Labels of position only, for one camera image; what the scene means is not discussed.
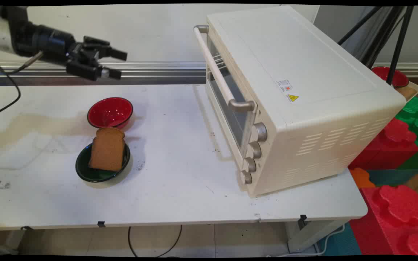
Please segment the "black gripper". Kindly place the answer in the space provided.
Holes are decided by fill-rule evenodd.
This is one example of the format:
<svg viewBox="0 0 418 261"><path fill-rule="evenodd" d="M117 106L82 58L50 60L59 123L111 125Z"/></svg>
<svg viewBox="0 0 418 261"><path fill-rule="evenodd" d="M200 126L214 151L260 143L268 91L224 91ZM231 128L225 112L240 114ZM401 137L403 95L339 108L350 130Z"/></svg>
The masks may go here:
<svg viewBox="0 0 418 261"><path fill-rule="evenodd" d="M107 57L127 60L127 53L113 48L109 41L84 36L82 42L77 42L72 34L45 25L33 25L31 29L31 56L42 53L42 61L66 64L66 73L91 81L122 78L120 70L97 62Z"/></svg>

